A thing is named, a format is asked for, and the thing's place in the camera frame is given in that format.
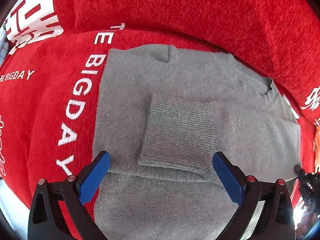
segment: letter a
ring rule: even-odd
[[[73,130],[71,130],[68,126],[66,126],[65,123],[62,123],[61,129],[63,130],[62,138],[58,141],[58,146],[73,142],[77,139],[78,135]]]

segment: white logo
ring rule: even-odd
[[[300,106],[302,110],[309,107],[311,111],[314,111],[320,105],[320,86],[318,88],[314,88],[311,94],[307,97],[307,100],[304,103],[306,106]]]
[[[1,115],[0,115],[0,171],[1,173],[3,174],[3,176],[5,176],[5,170],[4,170],[4,163],[5,163],[5,160],[4,160],[4,157],[2,156],[2,140],[1,140],[1,135],[2,135],[2,128],[4,127],[4,123],[3,121],[1,120]]]
[[[17,48],[63,33],[53,0],[18,0],[5,20],[7,38]]]

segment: white surface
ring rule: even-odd
[[[3,180],[0,181],[0,208],[11,227],[22,240],[28,238],[30,210],[16,197]]]

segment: gray fabric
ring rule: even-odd
[[[182,132],[175,149],[168,136],[154,136],[157,130],[147,122],[156,108],[164,111],[169,103],[171,114],[184,109],[190,119],[184,124],[181,115],[166,112],[166,122],[175,121],[172,129]],[[157,129],[176,134],[168,127]],[[170,143],[172,158],[163,151],[165,159],[159,160],[159,148],[151,144]],[[111,49],[99,89],[94,157],[101,150],[110,153],[112,167],[100,184],[95,218],[107,237],[215,239],[236,205],[214,173],[213,153],[223,151],[258,179],[289,180],[300,162],[299,126],[274,83],[232,55],[166,45]]]

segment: red screw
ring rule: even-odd
[[[249,175],[249,176],[247,176],[247,180],[248,180],[249,182],[255,182],[255,181],[256,181],[256,178],[255,178],[254,176],[252,176],[252,175]]]
[[[285,185],[285,181],[283,179],[278,179],[278,183],[281,185],[281,186],[284,186]]]

